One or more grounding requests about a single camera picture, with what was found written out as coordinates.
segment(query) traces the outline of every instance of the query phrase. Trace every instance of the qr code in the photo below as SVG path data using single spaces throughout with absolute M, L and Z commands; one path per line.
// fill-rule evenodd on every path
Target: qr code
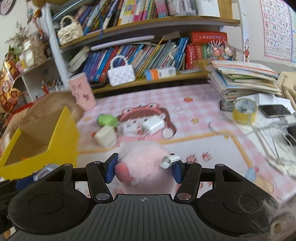
M 171 76 L 171 75 L 175 75 L 175 70 L 174 69 L 170 69 L 168 71 L 168 75 Z

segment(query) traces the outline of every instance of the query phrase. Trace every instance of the wicker basket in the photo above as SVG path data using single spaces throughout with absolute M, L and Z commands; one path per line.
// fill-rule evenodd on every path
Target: wicker basket
M 232 18 L 231 0 L 218 0 L 221 18 Z

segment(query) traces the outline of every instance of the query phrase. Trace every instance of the open cardboard box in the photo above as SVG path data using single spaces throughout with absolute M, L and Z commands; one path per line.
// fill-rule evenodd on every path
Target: open cardboard box
M 23 178 L 45 165 L 76 167 L 78 130 L 67 107 L 16 131 L 0 159 L 0 176 Z

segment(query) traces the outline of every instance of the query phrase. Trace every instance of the crosshair symbol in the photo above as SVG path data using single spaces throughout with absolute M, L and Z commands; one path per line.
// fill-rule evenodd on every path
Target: crosshair symbol
M 148 198 L 146 198 L 146 197 L 142 197 L 140 200 L 141 200 L 142 202 L 146 202 L 146 201 L 148 201 Z

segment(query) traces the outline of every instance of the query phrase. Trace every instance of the alphabet chart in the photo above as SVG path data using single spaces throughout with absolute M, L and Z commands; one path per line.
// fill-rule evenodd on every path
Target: alphabet chart
M 296 62 L 296 13 L 282 0 L 260 0 L 265 56 Z

